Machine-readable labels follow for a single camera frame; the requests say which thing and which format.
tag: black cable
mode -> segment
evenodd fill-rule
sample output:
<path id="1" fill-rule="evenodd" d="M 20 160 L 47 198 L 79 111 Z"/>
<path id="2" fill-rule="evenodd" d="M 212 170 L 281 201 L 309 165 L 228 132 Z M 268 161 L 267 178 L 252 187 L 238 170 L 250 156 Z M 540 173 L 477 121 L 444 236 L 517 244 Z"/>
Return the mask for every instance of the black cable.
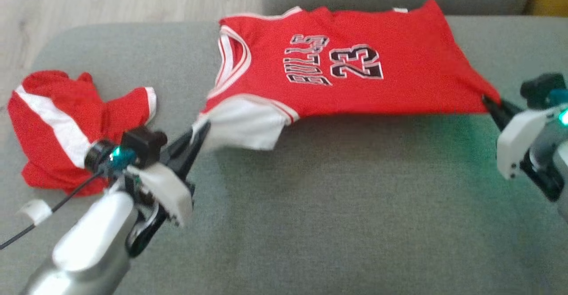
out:
<path id="1" fill-rule="evenodd" d="M 85 186 L 87 186 L 87 184 L 91 183 L 95 178 L 98 178 L 101 174 L 102 174 L 102 170 L 100 170 L 99 172 L 93 174 L 90 178 L 88 178 L 85 182 L 83 182 L 82 184 L 80 184 L 79 186 L 77 186 L 77 188 L 75 190 L 73 190 L 73 192 L 71 192 L 71 194 L 69 194 L 68 196 L 65 196 L 65 198 L 63 198 L 63 200 L 61 200 L 61 202 L 57 203 L 56 206 L 53 206 L 51 208 L 51 213 L 55 213 L 57 210 L 59 210 L 61 208 L 61 206 L 63 206 L 65 203 L 67 203 L 69 200 L 71 200 L 71 198 L 73 196 L 75 196 L 77 193 L 79 193 L 79 191 L 81 191 Z M 18 239 L 20 239 L 22 236 L 28 234 L 31 230 L 33 230 L 34 228 L 36 228 L 35 224 L 31 224 L 30 226 L 28 226 L 25 230 L 21 231 L 20 233 L 14 235 L 11 239 L 8 239 L 6 242 L 4 242 L 1 246 L 0 246 L 0 250 L 3 250 L 4 248 L 6 248 L 7 246 L 10 246 L 10 244 L 16 242 Z"/>

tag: wooden floor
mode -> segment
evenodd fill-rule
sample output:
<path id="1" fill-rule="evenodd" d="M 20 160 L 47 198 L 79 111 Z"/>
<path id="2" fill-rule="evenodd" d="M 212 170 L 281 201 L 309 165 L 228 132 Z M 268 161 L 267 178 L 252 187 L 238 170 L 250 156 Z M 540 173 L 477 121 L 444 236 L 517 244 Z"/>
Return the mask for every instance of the wooden floor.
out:
<path id="1" fill-rule="evenodd" d="M 218 20 L 243 11 L 260 12 L 260 0 L 0 0 L 0 112 L 45 43 L 69 28 Z"/>

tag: red fabric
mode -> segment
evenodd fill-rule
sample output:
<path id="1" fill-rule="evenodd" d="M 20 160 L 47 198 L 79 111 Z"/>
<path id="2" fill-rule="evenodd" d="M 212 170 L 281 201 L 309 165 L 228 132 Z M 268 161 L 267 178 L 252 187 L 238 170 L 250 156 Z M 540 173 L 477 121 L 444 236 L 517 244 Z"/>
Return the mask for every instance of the red fabric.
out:
<path id="1" fill-rule="evenodd" d="M 69 194 L 91 174 L 74 165 L 55 133 L 56 123 L 47 118 L 47 110 L 37 111 L 18 90 L 42 102 L 51 101 L 59 111 L 50 112 L 52 118 L 64 115 L 79 127 L 89 143 L 107 138 L 120 143 L 122 132 L 143 125 L 150 117 L 148 93 L 140 87 L 119 99 L 104 103 L 98 95 L 89 73 L 77 80 L 65 72 L 40 71 L 24 79 L 21 87 L 12 93 L 8 113 L 28 162 L 22 170 L 26 183 L 36 188 L 62 189 Z M 102 191 L 107 183 L 97 179 L 79 195 L 87 196 Z"/>
<path id="2" fill-rule="evenodd" d="M 495 88 L 470 66 L 434 0 L 408 13 L 331 12 L 318 8 L 279 20 L 230 16 L 220 24 L 221 32 L 230 28 L 246 42 L 252 60 L 246 72 L 219 94 L 215 91 L 226 86 L 226 80 L 217 81 L 203 113 L 243 93 L 284 103 L 300 117 L 340 113 L 484 113 L 481 95 L 500 101 Z M 293 43 L 296 35 L 301 35 L 296 39 L 300 43 Z M 317 38 L 308 39 L 317 36 L 328 40 L 314 43 Z M 353 60 L 345 58 L 344 51 L 357 45 L 376 51 L 378 58 L 363 63 L 368 55 L 365 50 L 359 51 L 361 54 Z M 302 51 L 285 54 L 289 48 Z M 230 51 L 235 66 L 246 54 L 235 39 L 231 39 Z M 333 61 L 332 55 L 339 56 L 339 61 Z M 319 64 L 308 64 L 314 62 L 315 56 Z M 342 62 L 355 70 L 345 68 Z M 359 70 L 371 75 L 373 72 L 363 66 L 376 71 L 378 63 L 377 75 L 381 77 L 355 74 Z M 285 72 L 286 64 L 300 67 Z M 334 75 L 333 65 L 343 65 L 345 77 Z"/>

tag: red jersey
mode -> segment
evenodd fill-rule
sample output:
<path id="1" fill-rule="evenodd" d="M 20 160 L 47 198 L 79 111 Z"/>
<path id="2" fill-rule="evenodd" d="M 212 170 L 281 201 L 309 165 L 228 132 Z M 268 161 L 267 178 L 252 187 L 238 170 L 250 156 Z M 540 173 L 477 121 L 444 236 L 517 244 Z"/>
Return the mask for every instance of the red jersey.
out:
<path id="1" fill-rule="evenodd" d="M 331 114 L 483 113 L 499 94 L 473 68 L 434 0 L 410 12 L 240 14 L 220 21 L 223 64 L 204 115 L 238 98 L 286 122 Z"/>

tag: teal light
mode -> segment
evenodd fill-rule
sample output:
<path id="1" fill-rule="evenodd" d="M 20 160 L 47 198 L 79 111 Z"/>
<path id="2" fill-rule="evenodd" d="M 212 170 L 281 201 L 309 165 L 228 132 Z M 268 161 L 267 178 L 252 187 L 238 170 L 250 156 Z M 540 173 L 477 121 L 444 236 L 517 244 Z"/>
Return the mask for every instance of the teal light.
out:
<path id="1" fill-rule="evenodd" d="M 558 115 L 558 119 L 563 125 L 568 126 L 568 110 L 560 113 L 560 115 Z"/>

